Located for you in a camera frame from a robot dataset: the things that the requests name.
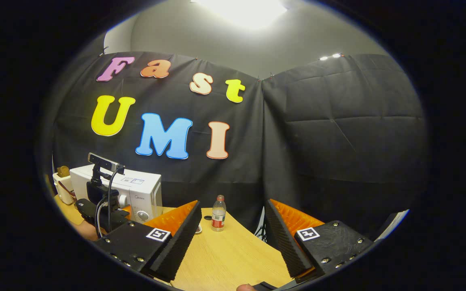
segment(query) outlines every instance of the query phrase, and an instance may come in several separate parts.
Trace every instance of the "ceiling light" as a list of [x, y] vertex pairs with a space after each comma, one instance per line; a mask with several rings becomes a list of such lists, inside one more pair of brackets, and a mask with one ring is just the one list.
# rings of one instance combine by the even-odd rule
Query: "ceiling light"
[[244, 28], [267, 27], [285, 13], [277, 0], [190, 0]]

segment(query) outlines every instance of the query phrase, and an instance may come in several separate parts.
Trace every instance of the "peach letter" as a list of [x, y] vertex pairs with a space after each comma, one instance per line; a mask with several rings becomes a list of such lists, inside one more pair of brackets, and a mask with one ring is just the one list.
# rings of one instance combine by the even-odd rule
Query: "peach letter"
[[168, 76], [168, 69], [172, 63], [166, 59], [155, 59], [154, 61], [150, 61], [147, 65], [148, 67], [145, 67], [143, 70], [141, 70], [141, 76], [164, 78]]
[[211, 92], [211, 83], [213, 78], [204, 73], [196, 73], [193, 77], [193, 82], [190, 82], [190, 90], [199, 94], [207, 95]]
[[116, 118], [111, 125], [104, 123], [105, 113], [109, 108], [109, 104], [114, 102], [114, 97], [109, 95], [102, 95], [97, 99], [98, 104], [96, 105], [95, 112], [93, 113], [93, 118], [91, 118], [91, 128], [93, 131], [102, 136], [112, 136], [117, 134], [122, 130], [123, 123], [125, 123], [125, 118], [127, 117], [127, 112], [129, 107], [133, 105], [136, 100], [131, 97], [122, 97], [118, 100], [120, 103], [120, 108], [116, 114]]
[[212, 121], [208, 123], [211, 128], [211, 146], [206, 156], [214, 159], [224, 159], [228, 157], [226, 152], [226, 131], [229, 124], [224, 122]]
[[112, 74], [118, 74], [123, 68], [125, 68], [124, 62], [132, 64], [134, 57], [115, 57], [112, 59], [111, 64], [107, 67], [104, 73], [96, 78], [98, 82], [107, 82], [112, 79]]
[[226, 97], [231, 102], [240, 103], [243, 98], [238, 96], [239, 90], [244, 91], [246, 87], [240, 84], [240, 80], [226, 80], [228, 84], [228, 89], [226, 90]]

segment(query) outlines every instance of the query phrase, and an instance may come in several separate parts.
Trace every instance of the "blue letter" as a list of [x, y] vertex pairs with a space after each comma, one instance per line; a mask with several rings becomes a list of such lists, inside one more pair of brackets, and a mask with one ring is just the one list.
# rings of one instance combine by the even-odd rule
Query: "blue letter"
[[188, 129], [193, 124], [191, 120], [178, 118], [165, 131], [163, 123], [161, 123], [161, 117], [158, 114], [143, 114], [141, 119], [144, 121], [144, 127], [139, 147], [136, 148], [137, 154], [152, 155], [153, 151], [150, 148], [150, 140], [152, 140], [158, 156], [163, 154], [168, 143], [171, 142], [170, 149], [167, 151], [167, 157], [178, 158], [180, 160], [188, 158], [186, 136], [188, 135]]

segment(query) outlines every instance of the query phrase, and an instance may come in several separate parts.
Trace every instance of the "purple letter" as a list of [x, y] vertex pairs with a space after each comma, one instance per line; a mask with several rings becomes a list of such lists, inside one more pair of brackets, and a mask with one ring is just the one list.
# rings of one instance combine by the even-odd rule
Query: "purple letter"
[[132, 64], [134, 57], [115, 57], [112, 59], [111, 64], [109, 67], [107, 67], [105, 72], [96, 80], [99, 82], [107, 82], [111, 80], [113, 72], [118, 74], [125, 67], [123, 61], [125, 61], [127, 64]]

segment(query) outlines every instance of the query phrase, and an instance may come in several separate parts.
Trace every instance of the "yellow letter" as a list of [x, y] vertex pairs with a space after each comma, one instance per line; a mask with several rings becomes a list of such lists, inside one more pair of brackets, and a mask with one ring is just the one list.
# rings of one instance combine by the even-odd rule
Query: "yellow letter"
[[118, 109], [118, 113], [116, 114], [116, 119], [111, 125], [105, 124], [104, 118], [105, 113], [107, 112], [107, 108], [109, 108], [109, 104], [114, 102], [114, 97], [109, 95], [102, 95], [98, 97], [97, 102], [98, 104], [96, 105], [95, 112], [93, 113], [93, 118], [91, 119], [91, 128], [98, 135], [112, 136], [117, 134], [120, 130], [122, 130], [123, 123], [125, 122], [125, 118], [127, 117], [127, 111], [129, 111], [129, 107], [133, 105], [136, 102], [136, 100], [131, 97], [120, 98], [118, 100], [118, 102], [120, 103], [120, 108]]
[[224, 122], [212, 121], [208, 123], [211, 128], [211, 145], [206, 156], [214, 159], [224, 159], [228, 157], [226, 152], [226, 131], [229, 124]]
[[193, 77], [193, 82], [190, 82], [190, 90], [199, 94], [207, 95], [211, 92], [210, 84], [213, 83], [213, 78], [204, 73], [196, 73]]
[[166, 59], [156, 59], [154, 61], [150, 61], [148, 67], [141, 70], [140, 75], [143, 77], [156, 77], [156, 78], [164, 78], [168, 76], [168, 69], [172, 65], [170, 61]]
[[226, 84], [228, 84], [226, 97], [228, 97], [229, 101], [235, 103], [242, 102], [243, 98], [238, 96], [238, 92], [239, 90], [244, 91], [246, 87], [240, 84], [240, 80], [226, 80]]

